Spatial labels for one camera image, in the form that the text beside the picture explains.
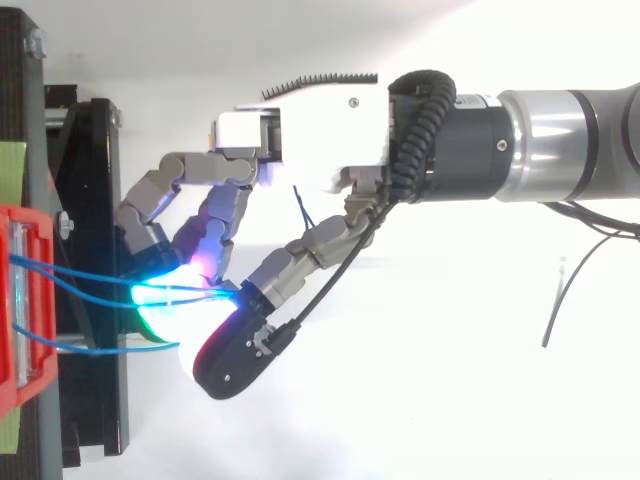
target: blue cable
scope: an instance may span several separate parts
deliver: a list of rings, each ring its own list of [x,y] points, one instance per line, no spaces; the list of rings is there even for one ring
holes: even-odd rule
[[[142,303],[140,305],[136,305],[134,303],[120,303],[120,302],[114,302],[111,300],[107,300],[104,298],[100,298],[100,297],[95,297],[93,295],[90,295],[88,293],[83,292],[82,290],[74,287],[73,285],[71,285],[70,283],[65,282],[64,280],[56,277],[55,275],[50,274],[49,272],[42,270],[38,267],[35,266],[31,266],[31,265],[19,265],[22,268],[26,268],[28,270],[31,270],[35,273],[38,273],[40,275],[42,275],[45,278],[48,278],[49,280],[51,280],[53,283],[55,283],[56,285],[58,285],[59,287],[62,287],[66,290],[68,290],[69,292],[73,293],[74,295],[77,295],[78,297],[87,300],[88,302],[92,302],[98,305],[102,305],[104,307],[109,307],[109,308],[127,308],[127,309],[138,309],[139,307],[169,307],[169,306],[173,306],[173,305],[185,305],[185,304],[189,304],[189,303],[196,303],[196,302],[202,302],[205,300],[216,300],[216,299],[222,299],[222,298],[229,298],[230,295],[208,295],[205,297],[200,297],[200,298],[190,298],[187,300],[176,300],[173,302],[157,302],[157,303]]]
[[[85,278],[87,280],[94,280],[97,282],[107,282],[107,283],[116,283],[118,285],[127,285],[130,287],[142,286],[149,288],[162,288],[162,289],[170,289],[170,290],[186,290],[186,291],[194,291],[194,292],[225,292],[228,290],[217,289],[217,288],[200,288],[200,287],[185,287],[180,285],[149,285],[144,282],[136,282],[134,280],[127,280],[125,278],[117,278],[117,277],[109,277],[107,275],[98,275],[95,273],[87,273],[80,272],[78,270],[72,270],[70,268],[60,267],[58,265],[52,265],[50,263],[40,262],[38,260],[34,260],[33,258],[21,257],[20,255],[14,255],[13,253],[9,254],[9,261],[14,265],[22,265],[24,263],[28,263],[30,265],[35,265],[38,267],[46,268],[52,270],[54,272],[62,273],[64,275],[70,275],[72,277],[77,278]]]
[[[154,345],[151,347],[126,347],[126,348],[82,348],[75,345],[69,345],[66,343],[54,342],[48,338],[41,337],[35,333],[31,333],[29,330],[25,330],[17,323],[13,324],[13,329],[21,335],[24,335],[31,340],[34,340],[43,345],[47,345],[53,348],[59,348],[60,350],[66,350],[68,352],[80,353],[82,355],[119,355],[123,353],[147,353],[158,352],[160,350],[169,350],[175,348],[179,343],[167,343],[165,345]]]

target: robotic hand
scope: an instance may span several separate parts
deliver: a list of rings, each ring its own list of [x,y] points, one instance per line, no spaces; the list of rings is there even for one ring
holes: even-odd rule
[[[389,89],[374,75],[301,77],[213,124],[212,152],[170,153],[116,212],[139,279],[197,262],[211,285],[229,263],[233,236],[260,170],[282,162],[296,178],[340,192],[330,217],[272,252],[242,283],[237,307],[204,342],[195,380],[232,397],[291,343],[398,202],[557,202],[640,196],[640,85],[619,91],[507,91],[456,96],[439,72],[407,74]],[[172,242],[153,220],[180,185],[210,185],[198,215]],[[294,320],[266,318],[318,269],[341,264]]]

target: white backdrop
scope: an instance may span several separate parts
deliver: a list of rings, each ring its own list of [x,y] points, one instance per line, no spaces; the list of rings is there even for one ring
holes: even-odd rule
[[[221,111],[300,74],[377,71],[388,83],[436,68],[462,93],[489,94],[640,81],[640,7],[623,0],[17,3],[49,35],[47,80],[124,111],[123,191],[164,153],[206,149]],[[162,216],[169,233],[203,194],[185,192]],[[317,219],[340,209],[305,199]],[[637,218],[636,202],[594,208]],[[230,278],[301,229],[290,188],[258,189]],[[559,257],[571,269],[597,240],[533,204],[400,207],[239,397],[209,399],[176,352],[131,356],[130,447],[111,459],[85,449],[65,479],[638,478],[634,242],[593,257],[540,348]]]

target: green light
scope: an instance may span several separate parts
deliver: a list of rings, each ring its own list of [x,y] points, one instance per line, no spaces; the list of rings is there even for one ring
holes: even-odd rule
[[[182,265],[172,272],[148,280],[150,285],[180,285],[185,287],[208,287],[198,264]],[[171,302],[192,298],[204,298],[205,292],[174,289],[131,288],[131,297],[137,305],[156,302]],[[165,342],[181,342],[195,325],[210,317],[212,303],[216,300],[166,307],[140,307],[138,313],[149,332]]]

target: black panel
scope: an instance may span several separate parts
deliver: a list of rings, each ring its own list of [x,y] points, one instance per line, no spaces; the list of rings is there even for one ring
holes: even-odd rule
[[[49,132],[49,164],[62,208],[75,223],[66,241],[57,239],[56,262],[92,273],[120,276],[123,245],[114,227],[120,200],[118,135],[111,122],[115,107],[106,99],[69,106],[61,129]],[[130,302],[118,285],[78,279],[89,294]],[[125,326],[135,311],[56,296],[58,332],[81,334],[103,348],[124,346]],[[65,467],[79,464],[78,448],[104,445],[120,455],[129,444],[126,356],[60,356],[61,416]]]
[[[47,85],[45,96],[45,108],[69,108],[78,102],[78,86]]]

